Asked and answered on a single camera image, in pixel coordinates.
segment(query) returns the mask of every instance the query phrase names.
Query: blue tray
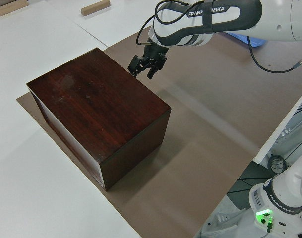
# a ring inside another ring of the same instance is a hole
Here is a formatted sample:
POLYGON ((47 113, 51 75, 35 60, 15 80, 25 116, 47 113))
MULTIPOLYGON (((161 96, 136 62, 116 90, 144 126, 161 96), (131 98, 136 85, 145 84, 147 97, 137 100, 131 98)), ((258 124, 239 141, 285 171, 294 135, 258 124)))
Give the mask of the blue tray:
MULTIPOLYGON (((235 33, 230 33, 230 32, 228 32, 228 34, 233 37, 236 37, 237 39, 248 44, 248 40, 247 40, 246 36, 240 35, 240 34, 235 34, 235 33)), ((262 40, 262 39, 258 39, 258 38, 254 38, 254 37, 250 37, 250 41, 251 41, 251 46, 253 46, 253 47, 262 46, 265 42, 267 42, 267 40, 262 40)))

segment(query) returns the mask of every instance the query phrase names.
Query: green indicator light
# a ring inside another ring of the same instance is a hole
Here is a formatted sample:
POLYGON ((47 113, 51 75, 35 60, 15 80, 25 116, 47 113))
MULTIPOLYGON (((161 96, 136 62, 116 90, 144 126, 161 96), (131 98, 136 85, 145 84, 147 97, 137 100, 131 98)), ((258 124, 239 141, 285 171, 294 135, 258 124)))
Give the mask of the green indicator light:
POLYGON ((264 223, 262 222, 262 219, 264 219, 264 217, 269 216, 270 214, 272 214, 273 211, 270 209, 265 209, 263 211, 259 211, 255 213, 256 219, 258 220, 258 222, 264 223))

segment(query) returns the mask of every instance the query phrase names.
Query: box top surface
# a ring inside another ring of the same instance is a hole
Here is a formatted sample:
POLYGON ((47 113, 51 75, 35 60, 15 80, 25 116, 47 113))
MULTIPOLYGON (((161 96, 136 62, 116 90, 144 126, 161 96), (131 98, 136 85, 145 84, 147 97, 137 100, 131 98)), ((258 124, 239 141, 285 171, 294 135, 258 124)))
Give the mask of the box top surface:
POLYGON ((27 86, 99 163, 170 110, 98 48, 27 86))

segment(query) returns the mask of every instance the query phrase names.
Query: brown paper sheet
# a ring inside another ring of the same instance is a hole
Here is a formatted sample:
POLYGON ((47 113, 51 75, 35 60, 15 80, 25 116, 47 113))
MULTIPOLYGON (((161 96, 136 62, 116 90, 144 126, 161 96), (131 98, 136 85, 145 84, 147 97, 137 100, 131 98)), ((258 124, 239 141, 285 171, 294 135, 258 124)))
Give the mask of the brown paper sheet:
MULTIPOLYGON (((143 52, 135 37, 105 52, 127 68, 143 52)), ((288 47, 269 42, 255 51, 276 69, 302 55, 302 45, 293 54, 288 47)), ((302 94, 302 68, 284 75, 263 72, 245 44, 224 34, 202 47, 175 47, 167 56, 152 80, 146 72, 137 77, 172 107, 162 146, 110 191, 96 184, 143 238, 193 237, 302 94)), ((81 168, 32 96, 18 102, 81 168)))

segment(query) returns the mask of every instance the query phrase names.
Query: small wooden block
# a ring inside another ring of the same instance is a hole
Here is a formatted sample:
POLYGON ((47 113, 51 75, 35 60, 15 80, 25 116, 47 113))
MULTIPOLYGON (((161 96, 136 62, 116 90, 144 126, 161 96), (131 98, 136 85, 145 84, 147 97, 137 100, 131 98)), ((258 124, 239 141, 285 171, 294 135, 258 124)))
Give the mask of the small wooden block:
POLYGON ((48 125, 105 190, 164 139, 171 108, 98 48, 27 86, 48 125))
POLYGON ((90 6, 84 7, 81 9, 81 14, 83 16, 87 16, 89 14, 92 14, 94 12, 100 11, 104 8, 107 8, 110 6, 110 0, 102 0, 100 2, 97 2, 95 4, 92 4, 90 6))
POLYGON ((0 16, 16 11, 20 8, 28 6, 27 0, 17 0, 9 4, 0 6, 0 16))

